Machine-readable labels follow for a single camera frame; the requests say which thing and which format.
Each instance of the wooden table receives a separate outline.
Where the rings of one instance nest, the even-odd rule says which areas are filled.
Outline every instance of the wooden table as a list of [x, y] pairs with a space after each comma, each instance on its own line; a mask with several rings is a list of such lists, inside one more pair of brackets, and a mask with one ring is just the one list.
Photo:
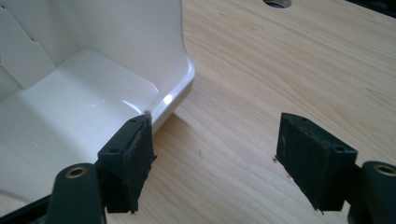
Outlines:
[[291, 1], [183, 0], [193, 90], [155, 134], [138, 215], [108, 223], [347, 223], [347, 204], [314, 211], [273, 162], [281, 112], [356, 148], [358, 165], [396, 164], [396, 20], [344, 0]]

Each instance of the black plastic bracket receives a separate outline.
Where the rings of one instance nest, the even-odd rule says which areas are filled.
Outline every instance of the black plastic bracket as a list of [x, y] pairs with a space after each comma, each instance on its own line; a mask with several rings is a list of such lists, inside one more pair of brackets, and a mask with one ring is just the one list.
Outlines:
[[309, 119], [282, 113], [276, 158], [320, 211], [351, 205], [350, 223], [396, 223], [396, 167], [355, 164], [358, 151]]
[[108, 213], [135, 213], [156, 156], [151, 116], [128, 120], [98, 153], [102, 198]]

